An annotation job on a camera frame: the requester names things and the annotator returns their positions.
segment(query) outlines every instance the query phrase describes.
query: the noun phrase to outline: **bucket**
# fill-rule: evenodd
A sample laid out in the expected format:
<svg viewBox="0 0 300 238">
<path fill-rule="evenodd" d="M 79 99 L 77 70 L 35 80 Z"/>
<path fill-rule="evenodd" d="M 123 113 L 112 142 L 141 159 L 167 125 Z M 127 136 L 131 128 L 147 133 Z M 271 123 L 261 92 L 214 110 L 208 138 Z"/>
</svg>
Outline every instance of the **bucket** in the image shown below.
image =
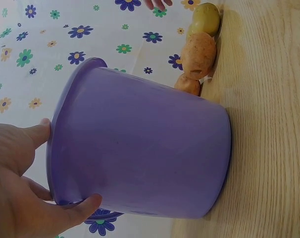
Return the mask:
<svg viewBox="0 0 300 238">
<path fill-rule="evenodd" d="M 195 219 L 215 203 L 230 152 L 222 106 L 90 58 L 57 104 L 48 183 L 58 205 L 98 193 L 101 207 L 116 211 L 91 220 L 123 213 Z"/>
</svg>

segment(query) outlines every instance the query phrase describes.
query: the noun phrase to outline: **blue flower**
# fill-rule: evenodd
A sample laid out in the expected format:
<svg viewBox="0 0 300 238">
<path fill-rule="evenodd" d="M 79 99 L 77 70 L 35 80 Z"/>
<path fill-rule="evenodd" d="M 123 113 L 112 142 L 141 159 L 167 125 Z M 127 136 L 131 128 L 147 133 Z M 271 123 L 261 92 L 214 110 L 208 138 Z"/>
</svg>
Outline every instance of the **blue flower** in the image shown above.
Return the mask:
<svg viewBox="0 0 300 238">
<path fill-rule="evenodd" d="M 26 16 L 28 16 L 28 18 L 35 18 L 36 13 L 36 8 L 33 7 L 33 5 L 28 5 L 26 10 Z"/>
<path fill-rule="evenodd" d="M 162 36 L 159 35 L 159 33 L 153 33 L 153 32 L 145 32 L 144 36 L 142 38 L 145 38 L 147 42 L 152 41 L 152 43 L 157 43 L 157 41 L 162 41 Z"/>
<path fill-rule="evenodd" d="M 29 74 L 34 74 L 37 72 L 37 69 L 36 68 L 32 68 L 30 71 L 29 71 Z"/>
<path fill-rule="evenodd" d="M 83 35 L 89 35 L 90 34 L 90 31 L 92 31 L 93 28 L 91 28 L 90 26 L 79 26 L 79 27 L 73 27 L 72 28 L 72 31 L 69 31 L 68 34 L 70 34 L 71 38 L 74 38 L 77 36 L 77 38 L 82 38 Z"/>
<path fill-rule="evenodd" d="M 153 72 L 153 70 L 151 68 L 147 67 L 147 68 L 144 69 L 144 72 L 147 73 L 147 74 L 151 74 Z"/>
<path fill-rule="evenodd" d="M 98 209 L 94 215 L 105 215 L 109 214 L 110 211 Z M 112 232 L 115 230 L 115 226 L 111 222 L 115 222 L 117 218 L 109 219 L 109 220 L 101 220 L 101 221 L 85 221 L 85 224 L 89 224 L 89 231 L 91 233 L 99 232 L 100 236 L 104 237 L 106 235 L 106 229 Z"/>
<path fill-rule="evenodd" d="M 130 11 L 134 11 L 134 6 L 140 6 L 141 2 L 139 0 L 115 0 L 115 4 L 121 4 L 120 9 L 123 11 L 126 10 L 126 8 Z"/>
<path fill-rule="evenodd" d="M 22 41 L 22 39 L 25 39 L 26 36 L 28 36 L 28 31 L 19 34 L 19 36 L 17 36 L 16 39 L 17 41 Z"/>
<path fill-rule="evenodd" d="M 169 56 L 169 58 L 170 60 L 168 62 L 172 64 L 173 68 L 179 68 L 179 70 L 183 70 L 182 60 L 179 55 L 174 54 L 174 56 Z"/>
<path fill-rule="evenodd" d="M 76 52 L 70 53 L 70 55 L 71 56 L 69 56 L 67 58 L 67 60 L 70 60 L 70 64 L 75 63 L 76 65 L 78 65 L 80 63 L 80 61 L 84 61 L 84 59 L 85 59 L 84 56 L 86 54 L 84 54 L 83 51 L 81 51 L 81 52 L 76 51 Z"/>
</svg>

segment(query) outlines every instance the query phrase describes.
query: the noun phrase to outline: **floral tablecloth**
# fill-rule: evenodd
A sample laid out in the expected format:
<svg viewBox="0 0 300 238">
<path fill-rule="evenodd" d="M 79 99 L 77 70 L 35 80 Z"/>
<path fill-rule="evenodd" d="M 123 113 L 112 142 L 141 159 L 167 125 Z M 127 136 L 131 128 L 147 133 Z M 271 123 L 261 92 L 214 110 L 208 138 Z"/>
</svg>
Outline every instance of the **floral tablecloth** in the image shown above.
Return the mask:
<svg viewBox="0 0 300 238">
<path fill-rule="evenodd" d="M 199 3 L 175 0 L 165 11 L 150 11 L 140 0 L 0 0 L 0 122 L 25 127 L 51 118 L 70 74 L 89 57 L 173 86 L 182 73 L 185 31 Z M 45 146 L 27 176 L 48 187 Z M 123 215 L 83 223 L 60 238 L 167 238 L 171 223 Z"/>
</svg>

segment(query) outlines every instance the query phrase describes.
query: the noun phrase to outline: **yellow potato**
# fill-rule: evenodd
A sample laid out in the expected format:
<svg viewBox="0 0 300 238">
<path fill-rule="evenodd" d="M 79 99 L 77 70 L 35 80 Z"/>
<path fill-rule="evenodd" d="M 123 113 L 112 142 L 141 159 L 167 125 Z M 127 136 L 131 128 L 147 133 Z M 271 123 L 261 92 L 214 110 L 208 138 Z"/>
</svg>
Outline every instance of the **yellow potato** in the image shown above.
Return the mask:
<svg viewBox="0 0 300 238">
<path fill-rule="evenodd" d="M 186 40 L 188 40 L 188 38 L 193 34 L 192 31 L 192 24 L 188 27 L 188 31 L 186 33 Z"/>
<path fill-rule="evenodd" d="M 220 24 L 220 15 L 217 7 L 209 2 L 195 8 L 192 21 L 192 32 L 206 32 L 210 36 L 216 35 Z"/>
<path fill-rule="evenodd" d="M 182 74 L 176 83 L 174 84 L 174 88 L 194 94 L 198 96 L 200 94 L 200 82 L 198 80 L 193 80 L 187 77 L 185 74 Z"/>
<path fill-rule="evenodd" d="M 181 51 L 183 71 L 191 79 L 205 77 L 215 61 L 216 44 L 205 32 L 195 33 L 186 41 Z"/>
</svg>

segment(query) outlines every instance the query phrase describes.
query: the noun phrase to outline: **wooden table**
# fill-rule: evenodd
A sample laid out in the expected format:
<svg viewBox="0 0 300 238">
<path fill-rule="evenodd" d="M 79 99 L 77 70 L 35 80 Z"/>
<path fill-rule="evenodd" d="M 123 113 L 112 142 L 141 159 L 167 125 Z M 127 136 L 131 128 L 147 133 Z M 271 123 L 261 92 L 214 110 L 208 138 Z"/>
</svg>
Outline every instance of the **wooden table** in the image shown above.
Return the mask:
<svg viewBox="0 0 300 238">
<path fill-rule="evenodd" d="M 202 97 L 227 109 L 233 157 L 216 205 L 172 237 L 300 238 L 300 0 L 211 2 L 223 21 Z"/>
</svg>

